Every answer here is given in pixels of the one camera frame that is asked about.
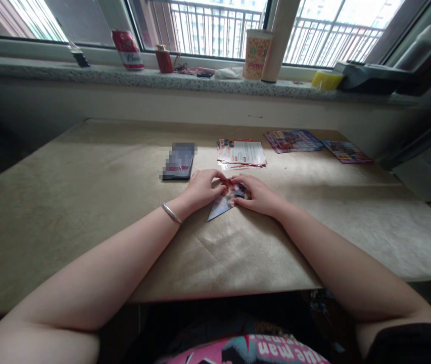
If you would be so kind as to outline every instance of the hand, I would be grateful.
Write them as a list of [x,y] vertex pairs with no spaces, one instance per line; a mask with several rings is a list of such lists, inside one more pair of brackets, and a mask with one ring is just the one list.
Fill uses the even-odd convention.
[[234,201],[236,205],[276,217],[277,213],[281,211],[281,208],[289,204],[288,201],[256,177],[241,173],[240,175],[233,176],[231,180],[235,183],[244,184],[244,186],[251,191],[252,200],[245,200],[238,197]]
[[190,178],[188,187],[179,196],[179,199],[184,201],[192,212],[204,207],[227,188],[224,185],[212,188],[212,180],[214,178],[219,178],[222,181],[226,180],[224,174],[217,169],[195,171]]

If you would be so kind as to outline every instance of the white wall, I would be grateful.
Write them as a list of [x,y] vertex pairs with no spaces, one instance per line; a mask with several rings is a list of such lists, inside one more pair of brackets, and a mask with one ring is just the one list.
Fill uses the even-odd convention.
[[36,149],[87,118],[335,129],[371,157],[418,110],[376,105],[0,80],[0,124]]

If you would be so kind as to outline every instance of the silver bangle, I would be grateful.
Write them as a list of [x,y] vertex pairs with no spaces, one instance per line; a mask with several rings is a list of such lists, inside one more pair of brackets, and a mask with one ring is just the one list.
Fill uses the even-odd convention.
[[173,220],[175,220],[179,224],[183,224],[183,221],[180,220],[180,218],[177,215],[175,215],[175,213],[172,210],[170,210],[170,208],[166,204],[163,204],[161,206],[163,206],[163,208],[165,209],[165,211],[168,213],[168,215],[171,216],[171,218]]

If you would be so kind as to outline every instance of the person's arm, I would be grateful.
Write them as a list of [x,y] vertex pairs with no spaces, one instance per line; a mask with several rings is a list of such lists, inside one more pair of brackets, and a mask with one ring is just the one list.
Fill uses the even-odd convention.
[[377,333],[388,327],[431,323],[431,306],[402,279],[342,236],[289,203],[259,179],[232,178],[251,191],[236,205],[277,219],[337,302],[357,321],[365,357]]
[[[181,219],[219,196],[215,169],[195,172],[167,206]],[[126,302],[179,224],[159,207],[89,250],[30,293],[0,321],[0,362],[96,362],[95,335]]]

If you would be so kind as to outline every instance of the red can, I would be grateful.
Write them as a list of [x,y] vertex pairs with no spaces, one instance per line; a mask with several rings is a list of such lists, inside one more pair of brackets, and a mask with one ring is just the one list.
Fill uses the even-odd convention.
[[141,71],[145,68],[131,32],[113,30],[113,41],[124,67],[133,71]]

